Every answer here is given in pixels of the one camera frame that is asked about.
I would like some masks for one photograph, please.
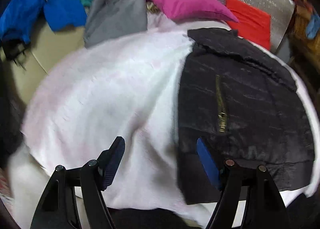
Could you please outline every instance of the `red cloth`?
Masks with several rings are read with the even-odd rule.
[[[237,29],[240,37],[270,50],[270,14],[239,0],[226,0],[226,7],[240,21],[227,21],[231,29]]]

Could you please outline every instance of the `beige sofa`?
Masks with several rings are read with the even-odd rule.
[[[4,71],[9,90],[26,106],[40,82],[67,54],[84,46],[84,27],[67,27],[53,32],[45,19],[40,18],[31,35],[31,48],[26,50],[23,67],[4,61]],[[0,51],[1,59],[5,56]]]

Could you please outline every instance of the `black jacket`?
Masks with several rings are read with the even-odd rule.
[[[188,36],[196,43],[178,97],[178,184],[187,204],[220,195],[196,153],[200,136],[240,165],[266,165],[279,190],[308,185],[313,137],[289,71],[237,31],[198,29]]]

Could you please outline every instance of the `zipper pocket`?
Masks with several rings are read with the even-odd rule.
[[[218,102],[219,132],[225,132],[227,128],[227,112],[224,106],[220,89],[220,76],[216,75],[216,97]]]

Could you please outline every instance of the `pink pillow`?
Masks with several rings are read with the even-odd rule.
[[[239,22],[232,12],[217,0],[150,0],[169,19],[207,18]]]

